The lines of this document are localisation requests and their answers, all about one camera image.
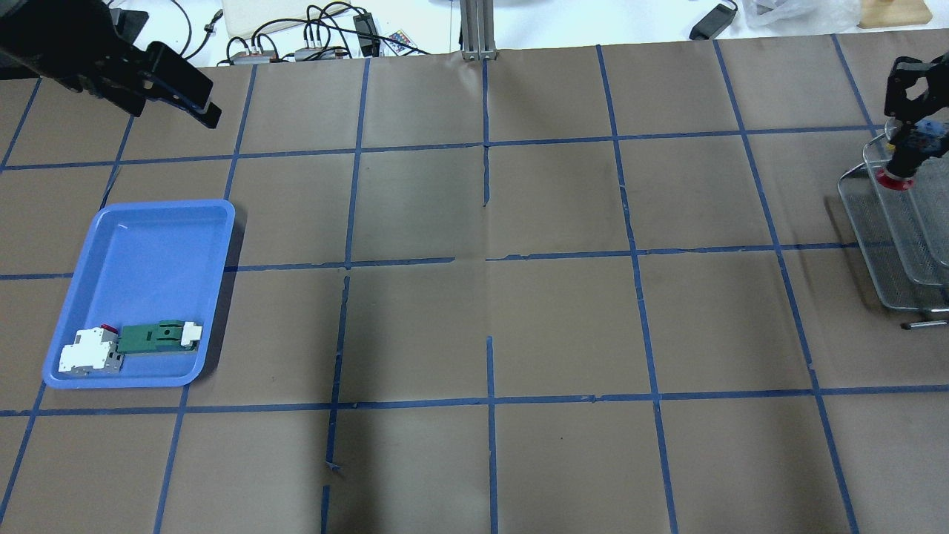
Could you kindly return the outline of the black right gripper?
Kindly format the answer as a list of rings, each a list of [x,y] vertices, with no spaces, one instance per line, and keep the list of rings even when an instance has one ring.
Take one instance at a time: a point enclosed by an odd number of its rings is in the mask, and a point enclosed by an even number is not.
[[[909,56],[895,58],[884,98],[889,145],[896,146],[922,131],[919,122],[947,108],[947,84],[948,57],[929,62]]]

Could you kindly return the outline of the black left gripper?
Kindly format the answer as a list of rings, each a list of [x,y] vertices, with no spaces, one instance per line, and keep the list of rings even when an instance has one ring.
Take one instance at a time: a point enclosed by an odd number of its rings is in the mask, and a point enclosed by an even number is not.
[[[162,42],[143,52],[123,39],[102,1],[4,1],[1,50],[38,75],[108,100],[133,117],[142,114],[145,95],[205,128],[216,128],[222,115],[211,101],[210,78]]]

